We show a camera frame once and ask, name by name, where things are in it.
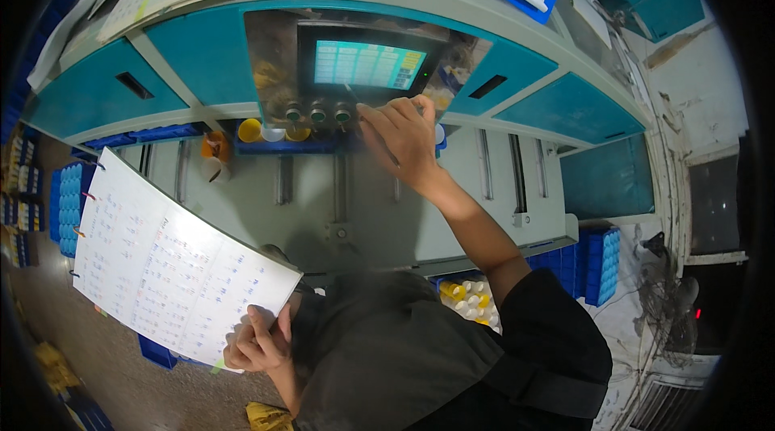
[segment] round button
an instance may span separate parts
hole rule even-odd
[[[285,118],[289,119],[291,122],[297,122],[302,117],[302,112],[298,110],[298,108],[289,108],[285,111]]]
[[[339,123],[344,123],[347,120],[350,119],[350,112],[347,110],[336,110],[336,113],[334,114],[334,118]]]
[[[313,122],[322,122],[325,120],[325,112],[320,108],[316,108],[310,112],[309,118],[311,118]]]

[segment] white wall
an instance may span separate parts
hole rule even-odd
[[[705,19],[683,33],[693,33],[714,21],[703,5]],[[674,37],[658,44],[624,30],[624,38],[644,61]],[[701,33],[664,64],[644,70],[654,103],[662,104],[660,92],[670,97],[670,108],[683,131],[683,142],[693,155],[713,147],[737,144],[748,128],[740,76],[720,27]]]

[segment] orange container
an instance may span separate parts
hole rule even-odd
[[[217,157],[221,162],[228,162],[231,157],[231,147],[223,132],[205,134],[201,141],[200,154],[204,158]]]

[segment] control panel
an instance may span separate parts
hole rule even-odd
[[[263,123],[313,133],[354,128],[356,102],[420,93],[436,101],[438,119],[491,46],[374,13],[264,10],[244,20]]]

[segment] person's hand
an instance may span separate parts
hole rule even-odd
[[[223,349],[223,363],[232,369],[271,373],[291,362],[291,306],[286,303],[271,331],[255,305],[248,305],[250,325],[244,325]]]
[[[421,116],[415,105],[422,107]],[[357,108],[363,140],[379,162],[419,194],[427,196],[443,173],[436,163],[436,108],[433,101],[427,96],[417,95],[412,99],[393,99],[379,109],[362,103]],[[384,145],[395,156],[398,166],[385,151],[377,134],[382,136]]]

